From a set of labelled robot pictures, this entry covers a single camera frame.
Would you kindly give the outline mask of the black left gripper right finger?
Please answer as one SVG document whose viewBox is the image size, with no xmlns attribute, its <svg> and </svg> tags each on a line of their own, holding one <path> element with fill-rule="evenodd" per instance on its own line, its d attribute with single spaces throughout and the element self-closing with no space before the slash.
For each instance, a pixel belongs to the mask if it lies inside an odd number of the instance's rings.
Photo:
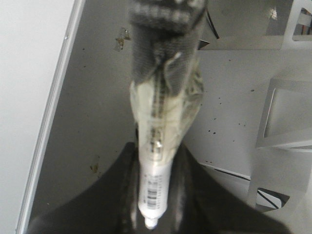
<svg viewBox="0 0 312 234">
<path fill-rule="evenodd" d="M 290 233 L 216 182 L 184 144 L 174 158 L 168 207 L 172 234 Z"/>
</svg>

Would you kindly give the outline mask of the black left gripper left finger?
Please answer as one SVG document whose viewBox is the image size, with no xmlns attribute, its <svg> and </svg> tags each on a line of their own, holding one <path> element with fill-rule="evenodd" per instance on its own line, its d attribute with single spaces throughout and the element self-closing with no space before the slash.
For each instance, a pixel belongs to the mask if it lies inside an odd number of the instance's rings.
<svg viewBox="0 0 312 234">
<path fill-rule="evenodd" d="M 134 234 L 137 197 L 137 149 L 128 142 L 94 184 L 67 203 L 34 218 L 27 233 Z"/>
</svg>

